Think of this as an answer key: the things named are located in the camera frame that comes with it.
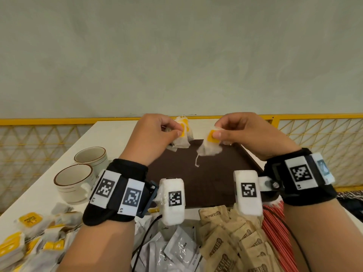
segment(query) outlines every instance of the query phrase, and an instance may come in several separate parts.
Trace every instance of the mug rim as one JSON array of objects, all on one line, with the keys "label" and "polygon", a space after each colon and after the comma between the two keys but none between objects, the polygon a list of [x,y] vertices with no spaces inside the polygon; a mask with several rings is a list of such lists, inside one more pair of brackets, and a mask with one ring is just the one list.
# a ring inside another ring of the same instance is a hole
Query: mug rim
[{"label": "mug rim", "polygon": [[[68,169],[68,168],[71,168],[71,167],[73,167],[73,166],[77,166],[77,165],[86,165],[86,166],[88,166],[88,167],[90,167],[90,168],[91,168],[91,172],[89,173],[89,175],[88,175],[87,177],[85,177],[84,179],[82,179],[82,180],[80,180],[79,182],[76,182],[76,183],[72,183],[72,184],[68,184],[68,185],[62,185],[62,184],[58,184],[58,183],[56,182],[56,178],[57,178],[57,176],[58,176],[61,172],[63,172],[64,170],[66,170],[66,169]],[[90,176],[90,175],[92,175],[92,173],[93,173],[93,168],[92,168],[92,166],[91,166],[91,165],[89,165],[89,164],[74,164],[74,165],[68,166],[68,167],[64,168],[63,170],[59,171],[59,172],[56,174],[56,176],[53,178],[53,182],[54,182],[55,186],[61,186],[61,187],[72,186],[72,185],[78,184],[78,183],[80,183],[80,182],[82,182],[82,181],[86,180],[87,178],[89,178],[89,176]]]},{"label": "mug rim", "polygon": [[[90,161],[86,161],[86,162],[80,162],[80,161],[77,161],[77,160],[75,159],[75,157],[76,157],[76,156],[77,156],[80,152],[85,151],[85,150],[88,150],[88,149],[91,149],[91,148],[102,148],[102,149],[104,150],[104,152],[103,152],[103,154],[102,154],[100,157],[97,157],[97,158],[96,158],[96,159],[94,159],[94,160],[90,160]],[[86,148],[86,149],[80,150],[78,153],[76,153],[76,154],[74,155],[73,159],[75,160],[75,162],[77,162],[77,163],[79,163],[79,164],[87,164],[87,163],[94,162],[94,161],[96,161],[96,160],[98,160],[98,159],[102,158],[105,154],[106,154],[106,149],[105,149],[104,147],[101,147],[101,146],[93,146],[93,147],[88,147],[88,148]]]}]

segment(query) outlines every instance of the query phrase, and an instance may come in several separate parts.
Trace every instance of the gray wall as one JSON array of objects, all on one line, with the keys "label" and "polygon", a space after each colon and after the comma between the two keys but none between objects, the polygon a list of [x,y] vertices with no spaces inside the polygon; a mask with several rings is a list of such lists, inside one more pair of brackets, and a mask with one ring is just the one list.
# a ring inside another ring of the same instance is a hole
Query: gray wall
[{"label": "gray wall", "polygon": [[0,0],[0,118],[363,112],[363,0]]}]

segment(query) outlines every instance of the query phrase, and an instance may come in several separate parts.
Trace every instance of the yellow metal mesh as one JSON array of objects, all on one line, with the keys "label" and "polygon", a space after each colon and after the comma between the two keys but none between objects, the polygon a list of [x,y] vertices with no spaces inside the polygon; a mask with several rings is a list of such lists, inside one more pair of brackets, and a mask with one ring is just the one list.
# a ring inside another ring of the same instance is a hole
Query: yellow metal mesh
[{"label": "yellow metal mesh", "polygon": [[281,120],[278,128],[323,155],[335,186],[363,184],[363,118]]},{"label": "yellow metal mesh", "polygon": [[0,213],[92,125],[0,126]]}]

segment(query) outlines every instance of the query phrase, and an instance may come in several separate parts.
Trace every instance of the yellow metal frame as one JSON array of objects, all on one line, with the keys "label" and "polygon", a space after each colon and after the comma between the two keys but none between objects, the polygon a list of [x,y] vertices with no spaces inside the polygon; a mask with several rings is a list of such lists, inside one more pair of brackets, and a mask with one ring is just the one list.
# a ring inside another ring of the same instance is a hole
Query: yellow metal frame
[{"label": "yellow metal frame", "polygon": [[[189,119],[219,119],[222,115],[188,116]],[[263,114],[261,117],[278,128],[280,120],[363,118],[363,114]],[[97,121],[139,120],[140,117],[94,117],[94,118],[13,118],[0,119],[0,126],[9,125],[78,125]],[[338,186],[338,192],[363,190],[363,186]]]}]

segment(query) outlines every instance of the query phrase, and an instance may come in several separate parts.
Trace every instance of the person's right hand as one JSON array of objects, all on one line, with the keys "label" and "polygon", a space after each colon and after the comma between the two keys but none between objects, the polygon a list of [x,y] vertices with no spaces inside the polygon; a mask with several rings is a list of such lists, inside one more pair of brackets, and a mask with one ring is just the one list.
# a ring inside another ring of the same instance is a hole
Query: person's right hand
[{"label": "person's right hand", "polygon": [[252,112],[226,114],[215,126],[224,130],[215,131],[214,138],[242,144],[263,161],[301,149],[287,135]]}]

